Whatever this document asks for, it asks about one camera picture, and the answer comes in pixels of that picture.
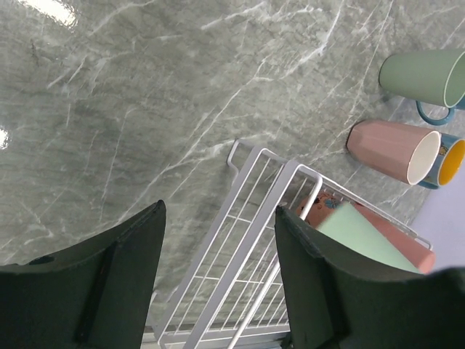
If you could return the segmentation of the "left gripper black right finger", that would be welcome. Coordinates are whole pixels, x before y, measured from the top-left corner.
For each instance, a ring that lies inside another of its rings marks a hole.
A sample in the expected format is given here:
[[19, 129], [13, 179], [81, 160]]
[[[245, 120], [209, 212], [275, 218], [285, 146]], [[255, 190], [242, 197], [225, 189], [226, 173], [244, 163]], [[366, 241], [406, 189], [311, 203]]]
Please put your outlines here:
[[275, 210], [295, 348], [462, 348], [464, 269], [427, 275], [361, 255]]

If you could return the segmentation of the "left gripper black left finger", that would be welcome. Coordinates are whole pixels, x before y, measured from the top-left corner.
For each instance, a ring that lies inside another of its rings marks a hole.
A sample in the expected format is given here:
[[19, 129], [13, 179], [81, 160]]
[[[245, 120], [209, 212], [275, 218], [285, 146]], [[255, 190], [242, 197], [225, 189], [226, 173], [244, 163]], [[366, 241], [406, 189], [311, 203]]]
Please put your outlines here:
[[162, 201], [110, 230], [1, 267], [3, 348], [139, 348], [166, 228]]

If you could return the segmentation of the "tall green plastic cup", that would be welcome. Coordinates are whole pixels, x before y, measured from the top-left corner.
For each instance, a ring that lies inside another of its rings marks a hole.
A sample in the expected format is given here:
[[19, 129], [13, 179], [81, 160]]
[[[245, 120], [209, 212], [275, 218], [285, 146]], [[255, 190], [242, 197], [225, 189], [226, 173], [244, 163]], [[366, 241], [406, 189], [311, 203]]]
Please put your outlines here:
[[342, 202], [316, 229], [343, 246], [382, 264], [419, 270], [349, 202]]

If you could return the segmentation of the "tall pink plastic cup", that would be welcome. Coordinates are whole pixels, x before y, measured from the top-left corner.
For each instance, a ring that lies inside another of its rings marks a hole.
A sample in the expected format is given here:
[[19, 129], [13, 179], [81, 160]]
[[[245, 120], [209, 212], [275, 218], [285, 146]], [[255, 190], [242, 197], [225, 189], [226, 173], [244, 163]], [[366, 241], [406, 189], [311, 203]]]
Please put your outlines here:
[[355, 204], [355, 208], [421, 273], [432, 271], [436, 261], [436, 255], [433, 251], [427, 249], [424, 245], [417, 242], [417, 240], [403, 233], [388, 220], [368, 208], [360, 204]]

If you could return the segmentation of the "pink mug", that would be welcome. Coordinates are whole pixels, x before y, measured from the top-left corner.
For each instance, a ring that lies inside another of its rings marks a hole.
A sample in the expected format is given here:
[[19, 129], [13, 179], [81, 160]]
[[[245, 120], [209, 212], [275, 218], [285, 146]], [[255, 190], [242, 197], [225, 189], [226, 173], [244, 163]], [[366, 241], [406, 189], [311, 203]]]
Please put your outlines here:
[[382, 120], [353, 126], [347, 149], [360, 163], [409, 185], [421, 182], [441, 145], [437, 130]]

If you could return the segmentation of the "orange floral mug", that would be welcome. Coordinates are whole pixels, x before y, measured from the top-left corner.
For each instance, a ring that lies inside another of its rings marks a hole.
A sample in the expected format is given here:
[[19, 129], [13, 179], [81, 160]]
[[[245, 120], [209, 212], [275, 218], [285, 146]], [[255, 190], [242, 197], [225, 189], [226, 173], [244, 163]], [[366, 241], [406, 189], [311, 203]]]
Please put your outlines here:
[[316, 228], [321, 224], [327, 217], [329, 217], [335, 209], [341, 204], [335, 196], [328, 193], [319, 193], [311, 208], [304, 219], [310, 226]]

